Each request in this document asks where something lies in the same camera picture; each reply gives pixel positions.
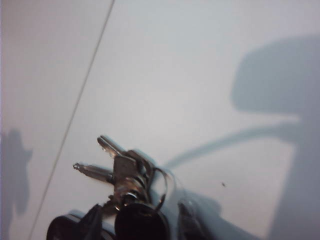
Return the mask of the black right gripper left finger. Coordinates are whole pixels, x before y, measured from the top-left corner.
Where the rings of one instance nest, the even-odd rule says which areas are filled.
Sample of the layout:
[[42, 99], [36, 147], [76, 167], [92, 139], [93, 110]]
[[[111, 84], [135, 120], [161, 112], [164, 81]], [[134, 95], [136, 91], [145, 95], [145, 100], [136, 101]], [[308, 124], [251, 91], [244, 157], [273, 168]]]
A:
[[102, 240], [102, 207], [94, 205], [83, 218], [84, 240]]

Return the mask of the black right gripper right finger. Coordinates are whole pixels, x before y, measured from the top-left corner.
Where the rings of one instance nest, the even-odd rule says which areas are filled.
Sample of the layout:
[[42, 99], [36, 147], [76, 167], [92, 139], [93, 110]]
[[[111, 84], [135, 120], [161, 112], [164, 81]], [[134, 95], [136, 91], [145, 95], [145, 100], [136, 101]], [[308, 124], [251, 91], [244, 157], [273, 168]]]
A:
[[195, 205], [190, 200], [180, 200], [178, 206], [177, 239], [202, 240], [203, 232], [197, 219]]

